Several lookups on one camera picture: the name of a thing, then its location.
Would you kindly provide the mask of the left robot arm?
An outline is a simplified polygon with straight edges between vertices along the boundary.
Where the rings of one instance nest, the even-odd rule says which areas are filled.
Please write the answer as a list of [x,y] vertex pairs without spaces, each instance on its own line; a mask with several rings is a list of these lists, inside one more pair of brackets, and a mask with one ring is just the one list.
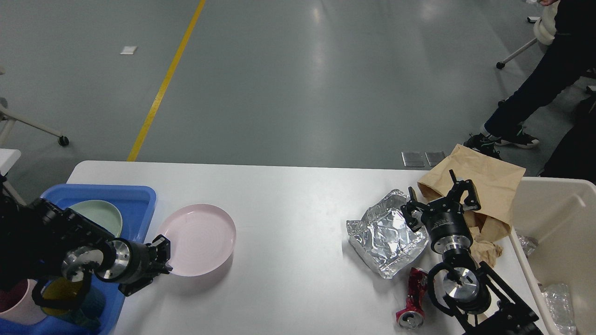
[[132,295],[173,268],[171,242],[158,235],[151,243],[115,237],[72,208],[44,198],[24,204],[1,177],[1,289],[36,280],[32,299],[43,308],[75,310],[91,292],[92,278],[117,283]]

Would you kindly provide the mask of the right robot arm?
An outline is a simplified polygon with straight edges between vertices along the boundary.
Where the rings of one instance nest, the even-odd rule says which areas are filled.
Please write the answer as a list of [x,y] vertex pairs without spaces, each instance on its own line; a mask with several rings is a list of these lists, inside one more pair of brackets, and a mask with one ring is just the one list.
[[424,228],[431,250],[441,255],[428,272],[431,303],[455,318],[466,335],[540,335],[537,313],[485,261],[473,259],[464,212],[481,204],[472,180],[449,173],[453,187],[447,195],[424,204],[409,188],[409,200],[400,208],[407,227]]

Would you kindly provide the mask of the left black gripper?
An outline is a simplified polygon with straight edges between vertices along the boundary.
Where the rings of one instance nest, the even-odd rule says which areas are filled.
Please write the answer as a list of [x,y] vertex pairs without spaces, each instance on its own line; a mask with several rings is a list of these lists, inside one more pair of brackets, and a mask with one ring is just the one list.
[[173,267],[171,241],[158,235],[152,242],[142,244],[123,238],[107,242],[109,255],[107,265],[101,265],[95,276],[104,282],[118,283],[118,290],[128,297],[153,282],[150,276],[168,275]]

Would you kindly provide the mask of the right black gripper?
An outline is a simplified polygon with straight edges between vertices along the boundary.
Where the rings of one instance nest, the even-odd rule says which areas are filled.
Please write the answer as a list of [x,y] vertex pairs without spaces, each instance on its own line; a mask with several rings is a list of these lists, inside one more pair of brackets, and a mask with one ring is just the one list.
[[449,175],[453,186],[444,199],[421,203],[413,187],[408,187],[409,200],[401,206],[406,226],[413,232],[425,226],[431,238],[431,249],[440,255],[453,249],[470,249],[473,238],[463,213],[482,208],[474,182],[458,180],[453,169],[449,170]]

